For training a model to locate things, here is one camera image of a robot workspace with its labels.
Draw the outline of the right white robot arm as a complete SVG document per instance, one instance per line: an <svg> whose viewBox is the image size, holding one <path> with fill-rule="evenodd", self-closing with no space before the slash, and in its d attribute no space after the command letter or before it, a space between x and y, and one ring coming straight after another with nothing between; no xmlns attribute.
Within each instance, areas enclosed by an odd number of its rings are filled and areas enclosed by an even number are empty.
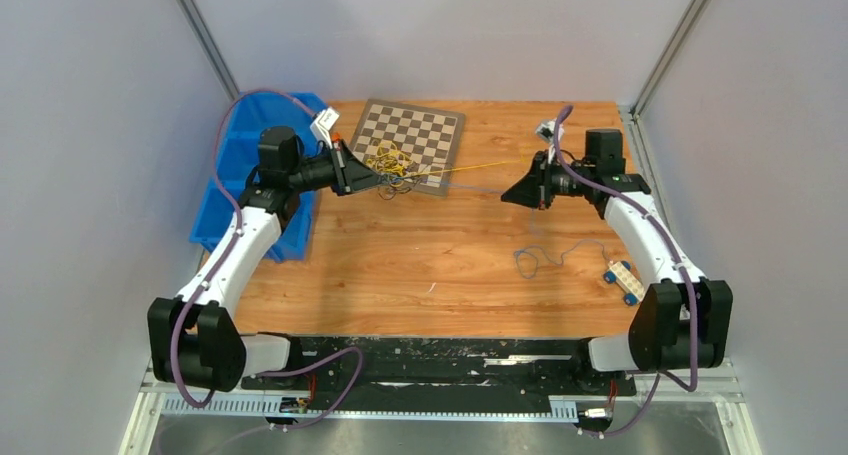
<svg viewBox="0 0 848 455"><path fill-rule="evenodd" d="M586 199L624 243L645 289L628 293L637 311L626 333L582 341L571 378L596 392L611 372L664 372L719 366L725 355L733 294L684 254L658 215L643 177L626 170L623 135L590 129L585 154L569 164L554 145L537 152L528 173L501 197L547 209L556 196Z"/></svg>

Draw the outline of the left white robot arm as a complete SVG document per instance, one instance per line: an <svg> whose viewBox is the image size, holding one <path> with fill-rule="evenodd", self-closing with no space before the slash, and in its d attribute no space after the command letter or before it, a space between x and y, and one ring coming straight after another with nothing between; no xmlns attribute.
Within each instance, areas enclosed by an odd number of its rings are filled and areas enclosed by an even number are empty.
<svg viewBox="0 0 848 455"><path fill-rule="evenodd" d="M418 177L377 171L342 139L325 135L319 147L309 157L293 128L264 130L243 191L226 197L233 215L222 240L176 295L157 298L148 309L154 375L173 383L194 408L237 388L246 377L269 377L282 389L304 380L306 363L296 355L292 336L243 335L233 320L247 282L296 215L302 194L329 188L348 196Z"/></svg>

